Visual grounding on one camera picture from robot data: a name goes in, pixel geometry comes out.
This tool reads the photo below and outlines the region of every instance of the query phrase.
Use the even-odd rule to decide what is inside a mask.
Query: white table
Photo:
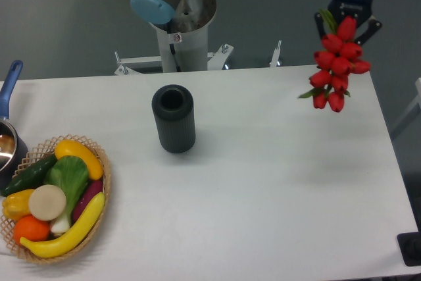
[[[79,256],[4,280],[334,280],[421,272],[396,236],[416,224],[370,75],[342,113],[297,99],[314,66],[20,81],[11,123],[29,147],[86,135],[112,162],[112,199]],[[193,95],[197,141],[160,145],[153,94]]]

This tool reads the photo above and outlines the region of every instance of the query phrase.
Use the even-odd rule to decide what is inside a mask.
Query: gray floor
[[[313,64],[321,46],[312,16],[329,2],[217,0],[209,49],[229,43],[233,68],[262,67],[282,39],[284,65]],[[421,0],[374,0],[373,9],[384,27],[364,46],[364,58],[372,62],[391,126],[421,77]],[[0,0],[0,80],[14,59],[24,61],[21,79],[111,75],[114,50],[122,58],[159,54],[154,31],[135,16],[129,0]],[[421,197],[420,140],[418,117],[394,142],[411,201]]]

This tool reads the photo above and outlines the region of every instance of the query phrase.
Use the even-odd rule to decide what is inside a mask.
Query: blue cap
[[[130,0],[130,6],[138,16],[153,24],[166,24],[176,13],[163,0]]]

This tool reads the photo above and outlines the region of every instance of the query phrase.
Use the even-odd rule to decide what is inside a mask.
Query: yellow squash
[[[2,202],[5,218],[20,220],[22,217],[31,214],[28,201],[32,192],[34,192],[34,189],[27,189],[8,195]]]
[[[57,159],[64,156],[77,156],[84,161],[89,171],[89,178],[98,180],[102,177],[104,170],[98,158],[83,144],[74,140],[62,140],[54,149]]]
[[[97,222],[105,204],[104,193],[99,192],[87,204],[80,218],[62,236],[45,242],[31,242],[21,237],[20,243],[34,255],[41,258],[53,258],[64,255],[74,249],[89,233]]]

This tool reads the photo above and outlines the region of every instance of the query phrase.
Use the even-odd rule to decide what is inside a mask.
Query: blue pot handle
[[[18,81],[23,66],[24,63],[22,63],[22,61],[14,61],[11,69],[7,73],[3,87],[1,87],[0,90],[0,118],[9,118],[9,102],[11,100],[14,85]]]

